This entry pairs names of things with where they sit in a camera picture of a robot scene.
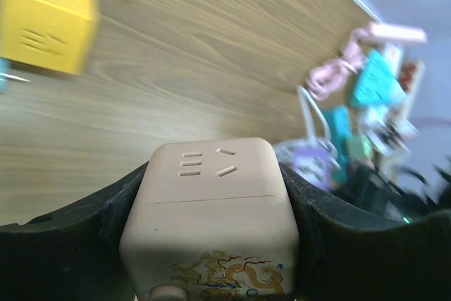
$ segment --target yellow box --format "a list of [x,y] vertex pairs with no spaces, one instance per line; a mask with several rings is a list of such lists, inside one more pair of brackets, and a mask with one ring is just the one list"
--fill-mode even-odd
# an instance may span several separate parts
[[82,71],[97,26],[97,0],[1,0],[0,16],[0,56]]

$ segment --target coiled pink cord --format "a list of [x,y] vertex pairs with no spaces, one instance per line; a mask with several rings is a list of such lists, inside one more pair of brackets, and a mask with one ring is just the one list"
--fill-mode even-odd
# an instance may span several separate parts
[[358,41],[367,35],[364,28],[353,30],[349,42],[340,49],[340,58],[331,59],[310,71],[307,88],[315,100],[324,100],[330,93],[341,90],[348,75],[365,66],[366,55]]

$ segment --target blue object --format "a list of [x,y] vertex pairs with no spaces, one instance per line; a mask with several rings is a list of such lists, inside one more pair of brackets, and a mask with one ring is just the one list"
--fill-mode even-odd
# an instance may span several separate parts
[[[10,62],[8,59],[0,58],[0,73],[8,74]],[[5,92],[8,78],[0,74],[0,93]]]
[[347,165],[349,157],[345,151],[345,140],[352,136],[350,114],[345,106],[323,111],[324,118],[330,128],[332,145],[337,149],[337,162],[341,169],[332,172],[332,179],[339,185],[347,181]]
[[381,54],[373,49],[347,102],[353,107],[391,104],[390,91],[396,82]]

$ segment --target wooden table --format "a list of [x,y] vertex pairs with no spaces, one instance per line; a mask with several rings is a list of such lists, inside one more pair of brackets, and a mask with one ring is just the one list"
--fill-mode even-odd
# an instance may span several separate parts
[[369,20],[352,0],[99,4],[83,75],[16,65],[31,83],[0,97],[0,223],[103,188],[167,142],[302,136],[295,85]]

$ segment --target blue triangular object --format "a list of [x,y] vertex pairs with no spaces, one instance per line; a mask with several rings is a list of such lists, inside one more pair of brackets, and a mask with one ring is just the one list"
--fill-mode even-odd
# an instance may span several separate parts
[[390,90],[396,82],[381,54],[373,49],[347,102],[353,107],[391,104]]

